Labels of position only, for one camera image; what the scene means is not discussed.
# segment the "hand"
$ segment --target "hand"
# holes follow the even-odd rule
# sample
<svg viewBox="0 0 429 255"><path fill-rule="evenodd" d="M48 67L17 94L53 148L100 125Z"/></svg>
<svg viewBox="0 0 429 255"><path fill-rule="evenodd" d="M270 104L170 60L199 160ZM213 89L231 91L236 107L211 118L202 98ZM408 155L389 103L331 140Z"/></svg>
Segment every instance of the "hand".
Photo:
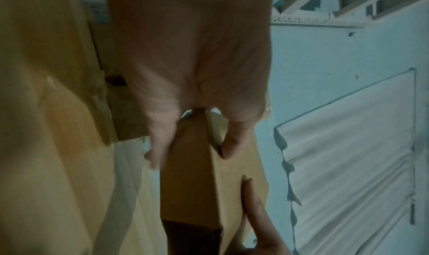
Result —
<svg viewBox="0 0 429 255"><path fill-rule="evenodd" d="M146 120L152 168L183 113L229 119L222 157L248 142L265 107L272 0L108 0L119 61Z"/></svg>
<svg viewBox="0 0 429 255"><path fill-rule="evenodd" d="M290 255L284 241L271 222L265 207L256 193L252 179L243 186L243 201L250 225L255 232L255 248L242 251L244 255Z"/></svg>

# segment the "light blue wall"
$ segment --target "light blue wall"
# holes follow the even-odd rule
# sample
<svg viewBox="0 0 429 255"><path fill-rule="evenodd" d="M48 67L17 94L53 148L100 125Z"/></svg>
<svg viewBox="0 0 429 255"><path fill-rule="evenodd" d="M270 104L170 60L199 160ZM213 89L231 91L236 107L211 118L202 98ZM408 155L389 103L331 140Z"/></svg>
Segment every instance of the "light blue wall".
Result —
<svg viewBox="0 0 429 255"><path fill-rule="evenodd" d="M273 62L269 95L272 118L259 123L256 134L270 185L268 213L289 247L293 248L293 235L290 202L286 200L287 178L281 166L281 152L274 143L273 127L410 68L417 68L418 100L427 96L428 20L428 7L421 6L364 29L271 28ZM418 111L417 136L426 131L424 114ZM422 254L420 229L403 219L376 255Z"/></svg>

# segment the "cardboard box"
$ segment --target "cardboard box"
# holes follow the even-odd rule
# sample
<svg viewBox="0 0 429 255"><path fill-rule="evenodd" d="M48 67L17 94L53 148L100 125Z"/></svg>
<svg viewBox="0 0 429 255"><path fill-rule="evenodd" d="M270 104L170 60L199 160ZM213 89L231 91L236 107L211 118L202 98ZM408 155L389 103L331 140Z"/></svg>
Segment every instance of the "cardboard box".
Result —
<svg viewBox="0 0 429 255"><path fill-rule="evenodd" d="M268 183L255 137L236 158L219 156L227 125L210 111L190 114L179 123L160 173L160 214L170 255L202 254L202 249L205 255L223 255L242 221L244 233L234 241L246 239L251 228L242 210L244 178L253 178L261 200L267 200Z"/></svg>

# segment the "wall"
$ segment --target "wall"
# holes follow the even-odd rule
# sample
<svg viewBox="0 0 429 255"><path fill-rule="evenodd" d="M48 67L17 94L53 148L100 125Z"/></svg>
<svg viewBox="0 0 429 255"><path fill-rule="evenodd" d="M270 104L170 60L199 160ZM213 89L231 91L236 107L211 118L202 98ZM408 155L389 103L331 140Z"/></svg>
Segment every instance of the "wall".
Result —
<svg viewBox="0 0 429 255"><path fill-rule="evenodd" d="M423 198L427 163L429 73L428 6L364 29L323 27L271 28L273 62L269 81L272 118L258 124L257 140L270 184L268 213L289 247L293 247L287 178L274 144L275 126L308 110L381 79L417 68L417 225L403 219L376 255L422 254Z"/></svg>

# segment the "white fabric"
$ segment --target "white fabric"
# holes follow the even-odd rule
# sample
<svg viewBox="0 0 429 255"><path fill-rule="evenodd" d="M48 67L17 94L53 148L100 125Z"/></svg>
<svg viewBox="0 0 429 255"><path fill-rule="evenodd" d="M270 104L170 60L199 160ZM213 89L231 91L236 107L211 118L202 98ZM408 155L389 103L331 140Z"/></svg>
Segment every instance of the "white fabric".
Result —
<svg viewBox="0 0 429 255"><path fill-rule="evenodd" d="M414 92L410 71L277 128L300 255L371 254L409 211Z"/></svg>

